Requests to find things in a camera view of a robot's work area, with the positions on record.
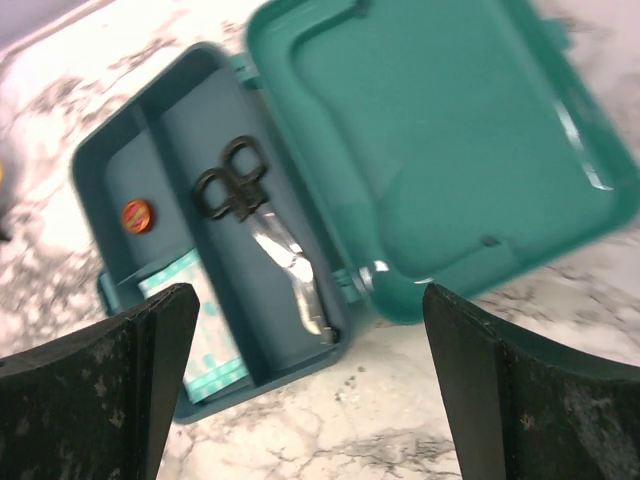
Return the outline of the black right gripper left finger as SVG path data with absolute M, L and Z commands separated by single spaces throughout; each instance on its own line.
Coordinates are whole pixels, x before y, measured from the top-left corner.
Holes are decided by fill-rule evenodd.
M 2 358 L 2 478 L 156 478 L 198 311 L 179 283 Z

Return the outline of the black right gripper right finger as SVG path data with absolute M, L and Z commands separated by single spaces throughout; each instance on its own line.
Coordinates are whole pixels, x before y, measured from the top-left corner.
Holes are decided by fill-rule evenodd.
M 636 479 L 639 369 L 427 286 L 423 317 L 465 479 Z

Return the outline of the teal plaster sheet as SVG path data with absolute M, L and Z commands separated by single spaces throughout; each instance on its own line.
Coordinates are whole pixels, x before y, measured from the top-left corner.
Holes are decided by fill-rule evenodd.
M 176 283 L 191 285 L 200 302 L 183 377 L 190 401 L 197 403 L 247 378 L 248 370 L 196 251 L 187 252 L 165 268 L 142 279 L 138 287 L 149 298 Z

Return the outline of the small red brown cap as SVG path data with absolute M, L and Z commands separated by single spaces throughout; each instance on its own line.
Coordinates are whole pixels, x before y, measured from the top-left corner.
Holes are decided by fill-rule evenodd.
M 124 230 L 132 235 L 150 232 L 155 223 L 155 211 L 151 201 L 135 198 L 122 208 L 121 224 Z

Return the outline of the black handled scissors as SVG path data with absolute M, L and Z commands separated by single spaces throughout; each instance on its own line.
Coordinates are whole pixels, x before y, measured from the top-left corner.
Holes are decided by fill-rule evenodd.
M 233 165 L 233 158 L 243 149 L 252 150 L 256 158 L 255 167 L 248 173 Z M 250 135 L 238 136 L 224 147 L 220 164 L 200 175 L 193 189 L 194 202 L 208 219 L 219 220 L 231 213 L 249 226 L 254 241 L 288 276 L 303 327 L 323 343 L 334 345 L 339 331 L 325 316 L 313 266 L 260 185 L 267 168 L 258 140 Z

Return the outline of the teal medicine kit box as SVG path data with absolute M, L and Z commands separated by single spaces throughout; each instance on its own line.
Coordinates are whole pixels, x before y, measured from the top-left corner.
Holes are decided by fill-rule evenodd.
M 347 304 L 398 323 L 631 220 L 629 151 L 526 1 L 272 1 L 236 67 Z

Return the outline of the teal divided tray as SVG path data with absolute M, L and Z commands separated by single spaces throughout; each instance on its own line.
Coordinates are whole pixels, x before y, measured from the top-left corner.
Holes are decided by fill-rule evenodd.
M 197 403 L 184 384 L 174 419 L 207 416 L 336 363 L 352 333 L 349 307 L 318 235 L 319 220 L 287 156 L 273 140 L 252 83 L 210 43 L 191 46 L 77 147 L 73 180 L 104 264 L 106 310 L 120 313 L 146 298 L 138 283 L 187 252 L 198 253 L 216 292 L 248 377 Z M 193 199 L 200 175 L 220 164 L 224 147 L 255 137 L 268 165 L 260 185 L 311 262 L 328 322 L 327 345 L 302 325 L 288 276 L 262 250 L 246 223 L 229 213 L 202 215 Z M 152 202 L 155 223 L 142 235 L 121 224 L 124 205 Z

